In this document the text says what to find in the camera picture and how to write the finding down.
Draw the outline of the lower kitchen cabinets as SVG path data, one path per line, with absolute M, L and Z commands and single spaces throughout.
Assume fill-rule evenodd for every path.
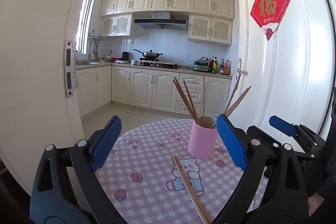
M 174 77 L 185 92 L 183 81 L 187 83 L 196 112 L 202 115 L 203 76 L 206 78 L 205 115 L 215 117 L 224 111 L 231 86 L 229 76 L 116 63 L 78 66 L 76 87 L 80 116 L 111 102 L 188 115 L 173 84 Z

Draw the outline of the kitchen cabinets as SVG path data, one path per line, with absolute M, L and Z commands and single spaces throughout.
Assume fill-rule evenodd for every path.
M 188 20 L 188 38 L 230 45 L 234 0 L 102 0 L 101 36 L 129 36 L 135 18 L 170 12 Z
M 185 92 L 183 81 L 187 83 L 196 112 L 202 115 L 203 76 L 206 78 L 205 115 L 215 117 L 224 111 L 231 86 L 229 76 L 116 63 L 78 66 L 76 87 L 80 116 L 111 102 L 188 115 L 173 84 L 174 77 Z

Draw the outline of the upper kitchen cabinets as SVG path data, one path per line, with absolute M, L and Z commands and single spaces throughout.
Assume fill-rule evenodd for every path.
M 188 38 L 230 45 L 234 0 L 102 0 L 101 36 L 129 36 L 135 18 L 170 12 L 188 20 Z

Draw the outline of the kitchen window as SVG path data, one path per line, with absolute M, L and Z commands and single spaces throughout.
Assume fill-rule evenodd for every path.
M 87 53 L 87 34 L 91 12 L 92 0 L 83 0 L 76 32 L 76 52 L 80 54 Z

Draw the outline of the white door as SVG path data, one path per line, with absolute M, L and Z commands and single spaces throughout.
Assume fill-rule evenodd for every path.
M 239 89 L 247 95 L 230 121 L 285 140 L 269 125 L 276 115 L 327 137 L 335 85 L 335 0 L 290 0 L 270 39 L 251 16 L 254 2 L 239 0 Z

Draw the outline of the chopstick in cup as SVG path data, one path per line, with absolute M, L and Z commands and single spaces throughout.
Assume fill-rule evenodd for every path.
M 227 113 L 224 114 L 224 115 L 226 115 L 227 117 L 230 116 L 231 113 L 232 113 L 232 112 L 239 106 L 240 102 L 242 102 L 242 100 L 243 100 L 244 97 L 247 95 L 247 93 L 250 91 L 250 89 L 251 89 L 251 86 L 249 86 L 248 88 L 246 88 L 246 89 L 242 92 L 242 94 L 240 94 L 240 95 L 238 96 L 238 98 L 237 98 L 233 103 L 231 102 L 231 104 L 230 104 L 230 106 L 229 106 L 229 109 L 228 109 Z
M 193 115 L 194 115 L 194 118 L 195 118 L 195 123 L 200 126 L 201 123 L 199 121 L 199 118 L 198 118 L 198 115 L 197 115 L 197 112 L 196 112 L 196 109 L 195 109 L 195 106 L 194 106 L 194 103 L 193 103 L 193 99 L 191 98 L 191 94 L 190 94 L 189 89 L 187 87 L 187 83 L 185 81 L 183 81 L 183 84 L 185 86 L 185 89 L 186 89 L 186 92 L 187 92 L 187 95 L 188 95 L 188 98 L 189 98 L 190 106 L 192 108 Z
M 205 121 L 205 93 L 206 93 L 206 78 L 203 76 L 203 91 L 202 91 L 202 126 L 204 126 Z
M 192 111 L 192 108 L 190 106 L 190 102 L 189 102 L 189 98 L 185 95 L 180 83 L 178 82 L 177 78 L 174 77 L 173 79 L 173 83 L 181 97 L 181 99 L 183 100 L 185 106 L 187 107 L 187 110 L 189 111 L 190 115 L 192 116 L 194 122 L 195 122 L 195 118 L 194 118 L 194 115 L 193 115 L 193 111 Z
M 240 77 L 241 77 L 241 73 L 238 74 L 238 78 L 237 78 L 236 83 L 235 83 L 235 85 L 234 85 L 233 91 L 232 91 L 232 93 L 231 93 L 231 95 L 230 95 L 230 97 L 229 97 L 229 99 L 228 99 L 228 101 L 227 101 L 226 107 L 225 107 L 225 109 L 224 109 L 224 114 L 226 114 L 227 111 L 228 111 L 228 109 L 229 109 L 229 106 L 230 106 L 230 104 L 231 104 L 231 102 L 232 102 L 232 99 L 233 99 L 233 97 L 234 97 L 234 95 L 235 95 L 235 92 L 236 92 L 236 90 L 237 90 L 237 88 L 238 88 L 239 81 L 240 81 Z

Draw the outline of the pink checkered tablecloth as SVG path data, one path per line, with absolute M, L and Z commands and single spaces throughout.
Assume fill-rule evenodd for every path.
M 98 182 L 127 223 L 201 223 L 171 157 L 185 170 L 198 201 L 212 221 L 229 200 L 242 170 L 218 139 L 213 154 L 191 156 L 193 121 L 168 119 L 149 123 L 118 138 Z

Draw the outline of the pink utensil holder cup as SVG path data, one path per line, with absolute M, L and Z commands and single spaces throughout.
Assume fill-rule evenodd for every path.
M 216 123 L 217 119 L 213 117 L 205 117 L 203 126 L 193 122 L 188 144 L 188 152 L 191 156 L 205 159 L 213 154 L 219 136 Z

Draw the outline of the dark sauce bottle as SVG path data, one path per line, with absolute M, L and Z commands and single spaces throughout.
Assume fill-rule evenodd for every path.
M 224 59 L 222 59 L 221 64 L 220 64 L 220 68 L 219 68 L 219 74 L 220 75 L 224 75 L 224 64 L 225 64 Z

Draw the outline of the green bottle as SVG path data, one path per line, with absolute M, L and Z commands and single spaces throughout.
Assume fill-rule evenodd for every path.
M 217 71 L 218 71 L 218 59 L 217 59 L 217 57 L 214 57 L 212 73 L 217 74 Z

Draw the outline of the green small appliance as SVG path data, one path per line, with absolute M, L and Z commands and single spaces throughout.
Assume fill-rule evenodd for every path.
M 202 57 L 198 60 L 195 60 L 193 70 L 200 71 L 200 72 L 208 72 L 209 71 L 209 60 L 208 60 L 208 58 Z

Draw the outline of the red fu door decoration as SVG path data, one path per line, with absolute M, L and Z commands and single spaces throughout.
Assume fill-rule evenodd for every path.
M 255 0 L 250 16 L 270 41 L 281 23 L 290 0 Z

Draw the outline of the gas stove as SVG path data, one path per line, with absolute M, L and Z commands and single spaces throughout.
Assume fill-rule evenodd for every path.
M 164 63 L 159 61 L 149 61 L 149 60 L 137 60 L 136 65 L 154 68 L 165 68 L 165 69 L 179 69 L 179 65 L 175 63 Z

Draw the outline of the black kettle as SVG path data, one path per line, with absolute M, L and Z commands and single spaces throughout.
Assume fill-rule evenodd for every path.
M 124 52 L 122 53 L 122 60 L 123 60 L 123 61 L 129 61 L 129 52 L 124 51 Z

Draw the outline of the black wok on stove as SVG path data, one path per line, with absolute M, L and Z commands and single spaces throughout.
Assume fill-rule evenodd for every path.
M 146 60 L 155 60 L 155 59 L 158 59 L 161 55 L 163 55 L 163 53 L 155 53 L 152 50 L 147 51 L 147 52 L 142 52 L 142 51 L 134 49 L 134 51 L 141 53 L 142 57 Z

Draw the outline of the range hood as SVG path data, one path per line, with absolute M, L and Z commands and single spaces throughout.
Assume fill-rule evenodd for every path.
M 134 24 L 144 29 L 188 30 L 188 20 L 174 18 L 170 12 L 153 12 L 151 18 L 135 18 Z

